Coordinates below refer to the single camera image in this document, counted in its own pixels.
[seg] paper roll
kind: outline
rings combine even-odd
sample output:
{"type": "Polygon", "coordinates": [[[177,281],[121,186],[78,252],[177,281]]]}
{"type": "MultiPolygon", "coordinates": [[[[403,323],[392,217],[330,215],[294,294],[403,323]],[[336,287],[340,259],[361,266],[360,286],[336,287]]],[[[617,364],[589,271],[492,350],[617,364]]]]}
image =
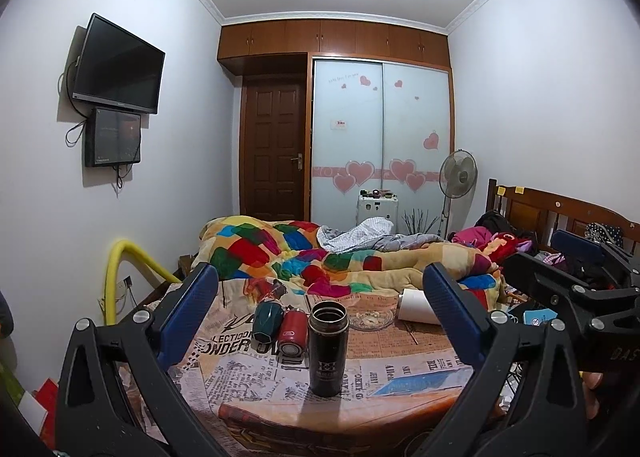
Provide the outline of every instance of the paper roll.
{"type": "Polygon", "coordinates": [[[423,291],[404,289],[398,297],[396,317],[406,322],[432,323],[440,325],[423,291]]]}

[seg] colorful patchwork blanket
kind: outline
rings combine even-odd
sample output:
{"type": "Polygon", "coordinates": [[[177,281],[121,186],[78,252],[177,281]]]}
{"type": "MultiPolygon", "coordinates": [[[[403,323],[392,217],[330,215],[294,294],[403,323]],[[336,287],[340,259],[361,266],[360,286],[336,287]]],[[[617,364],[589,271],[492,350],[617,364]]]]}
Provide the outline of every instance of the colorful patchwork blanket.
{"type": "Polygon", "coordinates": [[[200,232],[193,262],[210,262],[220,280],[276,278],[299,294],[342,297],[351,293],[396,295],[422,289],[422,271],[440,262],[463,289],[494,309],[502,277],[497,265],[478,249],[431,243],[419,249],[382,253],[372,249],[328,253],[316,239],[318,225],[293,220],[264,222],[235,215],[208,222],[200,232]]]}

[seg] frosted glass door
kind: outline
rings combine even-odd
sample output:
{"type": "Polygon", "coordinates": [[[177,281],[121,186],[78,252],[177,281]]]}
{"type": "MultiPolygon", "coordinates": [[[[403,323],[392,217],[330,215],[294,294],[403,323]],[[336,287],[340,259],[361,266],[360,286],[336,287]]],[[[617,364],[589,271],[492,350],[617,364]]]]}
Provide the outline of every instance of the frosted glass door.
{"type": "Polygon", "coordinates": [[[361,189],[382,177],[382,65],[316,60],[311,221],[349,230],[361,189]]]}
{"type": "MultiPolygon", "coordinates": [[[[398,232],[404,212],[421,210],[423,226],[440,217],[440,166],[450,153],[449,76],[446,72],[384,64],[384,181],[398,195],[398,232]]],[[[438,219],[430,233],[438,231],[438,219]]]]}

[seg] overhead wooden cabinet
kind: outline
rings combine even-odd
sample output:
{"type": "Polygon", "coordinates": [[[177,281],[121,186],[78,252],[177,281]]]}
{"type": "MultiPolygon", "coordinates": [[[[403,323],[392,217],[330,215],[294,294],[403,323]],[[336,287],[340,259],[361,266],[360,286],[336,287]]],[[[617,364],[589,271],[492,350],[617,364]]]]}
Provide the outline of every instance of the overhead wooden cabinet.
{"type": "Polygon", "coordinates": [[[251,45],[252,26],[252,23],[223,26],[222,30],[220,31],[218,58],[248,56],[249,47],[251,45]]]}
{"type": "Polygon", "coordinates": [[[318,52],[320,20],[287,20],[284,52],[318,52]]]}
{"type": "Polygon", "coordinates": [[[420,31],[420,43],[422,44],[422,61],[433,65],[449,67],[449,42],[444,34],[420,31]]]}
{"type": "Polygon", "coordinates": [[[389,54],[400,60],[422,61],[420,31],[411,27],[389,26],[389,54]]]}
{"type": "Polygon", "coordinates": [[[284,20],[254,23],[251,29],[249,54],[275,54],[284,51],[286,24],[284,20]]]}
{"type": "Polygon", "coordinates": [[[389,56],[389,26],[384,23],[356,22],[356,54],[389,56]]]}
{"type": "Polygon", "coordinates": [[[320,22],[320,52],[356,52],[356,23],[351,20],[320,22]]]}

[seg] red cylindrical can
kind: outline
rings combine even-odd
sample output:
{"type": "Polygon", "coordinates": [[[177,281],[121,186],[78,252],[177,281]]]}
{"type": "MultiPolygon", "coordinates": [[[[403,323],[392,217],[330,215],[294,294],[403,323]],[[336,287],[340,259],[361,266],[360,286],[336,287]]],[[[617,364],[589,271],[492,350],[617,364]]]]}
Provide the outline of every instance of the red cylindrical can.
{"type": "Polygon", "coordinates": [[[306,313],[300,309],[285,311],[280,333],[278,334],[278,350],[284,356],[296,358],[306,349],[306,313]]]}

